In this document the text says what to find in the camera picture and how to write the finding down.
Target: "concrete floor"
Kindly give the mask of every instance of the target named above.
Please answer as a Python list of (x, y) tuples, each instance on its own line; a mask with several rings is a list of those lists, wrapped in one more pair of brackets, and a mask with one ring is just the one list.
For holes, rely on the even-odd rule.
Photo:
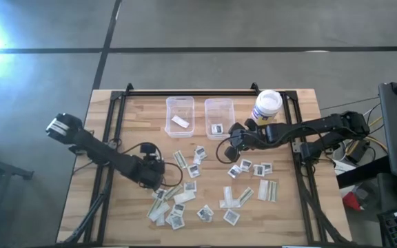
[[(0, 0), (0, 48), (101, 48), (113, 5)], [(397, 45), (397, 0), (124, 0), (111, 46), (380, 45)], [(0, 160), (35, 171), (10, 185), (0, 247), (55, 242), (74, 156), (44, 129), (59, 112), (85, 118), (99, 58), (0, 54)], [(377, 85), (391, 81), (397, 52), (110, 54), (100, 88), (315, 88), (328, 115), (367, 111), (378, 100), (328, 107), (377, 96)], [(383, 131), (375, 136), (385, 140)], [(354, 214), (354, 239), (377, 245), (375, 222)]]

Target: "wooden table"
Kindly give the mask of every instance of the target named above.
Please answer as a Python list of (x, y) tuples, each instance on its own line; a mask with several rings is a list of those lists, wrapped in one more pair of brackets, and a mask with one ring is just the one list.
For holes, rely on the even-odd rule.
[[(110, 90), (95, 90), (90, 101), (85, 128), (94, 130), (94, 136), (98, 139), (101, 139), (103, 135), (110, 92)], [(297, 92), (303, 121), (320, 118), (315, 91), (297, 90)], [(142, 141), (149, 141), (161, 148), (165, 160), (169, 162), (175, 163), (172, 153), (180, 149), (187, 161), (191, 163), (194, 158), (194, 148), (197, 145), (205, 147), (208, 157), (201, 165), (201, 176), (194, 179), (197, 180), (198, 187), (196, 199), (186, 203), (183, 216), (185, 227), (176, 231), (173, 231), (168, 224), (157, 227), (146, 217), (153, 202), (150, 190), (141, 189), (137, 184), (115, 172), (104, 245), (307, 244), (289, 145), (266, 151), (254, 150), (242, 153), (241, 159), (246, 158), (254, 163), (273, 162), (274, 164), (274, 173), (267, 175), (265, 179), (279, 183), (278, 201), (271, 203), (257, 200), (261, 178), (253, 176), (252, 173), (243, 173), (237, 179), (232, 179), (227, 174), (232, 165), (224, 165), (216, 160), (215, 150), (219, 141), (211, 141), (205, 134), (204, 101), (208, 98), (211, 97), (194, 97), (194, 136), (170, 138), (164, 131), (166, 96), (127, 97), (121, 133), (123, 144), (119, 151)], [(233, 96), (230, 98), (234, 102), (236, 121), (244, 123), (245, 119), (250, 116), (256, 97)], [(285, 122), (284, 111), (276, 116), (276, 122)], [(314, 139), (316, 139), (315, 136), (309, 137), (309, 140)], [(78, 157), (75, 166), (80, 167), (88, 161), (86, 157)], [(166, 169), (167, 183), (176, 182), (179, 178), (177, 169), (170, 166)], [(95, 171), (95, 166), (87, 167), (72, 177), (58, 240), (67, 238), (86, 215)], [(183, 182), (191, 180), (186, 170), (183, 175)], [(317, 164), (315, 178), (323, 211), (339, 232), (351, 240), (332, 164), (328, 162)], [(241, 215), (235, 227), (223, 220), (225, 209), (219, 209), (218, 200), (223, 199), (224, 186), (232, 186), (234, 198), (238, 198), (247, 187), (254, 190), (254, 195), (242, 208), (234, 209)], [(174, 201), (170, 200), (168, 203), (172, 207)], [(196, 215), (205, 204), (208, 204), (215, 213), (212, 223), (203, 223)], [(93, 238), (97, 234), (99, 215), (94, 223)], [(317, 236), (313, 214), (312, 226)]]

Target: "transparent plastic bin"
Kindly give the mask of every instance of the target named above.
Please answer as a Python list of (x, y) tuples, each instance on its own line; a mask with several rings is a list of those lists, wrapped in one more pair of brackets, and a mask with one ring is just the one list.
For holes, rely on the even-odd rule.
[[(189, 123), (183, 128), (172, 120), (178, 116)], [(172, 138), (189, 138), (194, 134), (194, 99), (191, 96), (171, 96), (166, 99), (165, 132)]]
[[(222, 140), (235, 123), (234, 103), (231, 99), (206, 99), (205, 101), (206, 136), (210, 140)], [(222, 124), (222, 134), (212, 134), (212, 125)]]

